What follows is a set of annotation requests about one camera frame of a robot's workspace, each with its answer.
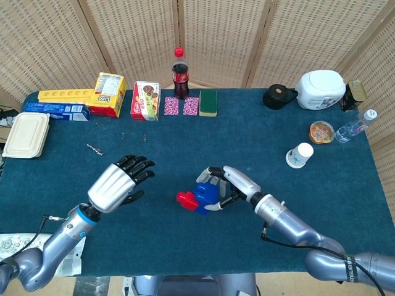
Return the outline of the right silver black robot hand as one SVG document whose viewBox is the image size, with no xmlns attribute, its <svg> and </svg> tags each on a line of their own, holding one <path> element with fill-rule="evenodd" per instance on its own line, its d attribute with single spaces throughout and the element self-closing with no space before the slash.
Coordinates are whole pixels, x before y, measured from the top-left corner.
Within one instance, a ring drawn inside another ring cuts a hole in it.
<svg viewBox="0 0 395 296">
<path fill-rule="evenodd" d="M 219 183 L 222 199 L 216 203 L 204 206 L 205 210 L 211 212 L 223 210 L 226 206 L 239 199 L 249 203 L 255 203 L 264 196 L 258 184 L 231 166 L 223 166 L 221 168 L 210 166 L 202 171 L 197 177 L 196 182 L 209 182 L 213 185 Z"/>
</svg>

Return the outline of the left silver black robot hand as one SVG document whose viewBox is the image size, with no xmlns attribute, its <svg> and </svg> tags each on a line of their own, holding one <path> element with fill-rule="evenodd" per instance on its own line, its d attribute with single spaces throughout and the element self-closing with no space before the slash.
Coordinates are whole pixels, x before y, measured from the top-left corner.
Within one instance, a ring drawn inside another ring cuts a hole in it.
<svg viewBox="0 0 395 296">
<path fill-rule="evenodd" d="M 155 163 L 144 156 L 126 155 L 107 167 L 88 191 L 89 203 L 101 213 L 111 213 L 122 205 L 135 202 L 143 190 L 132 190 L 155 173 Z"/>
</svg>

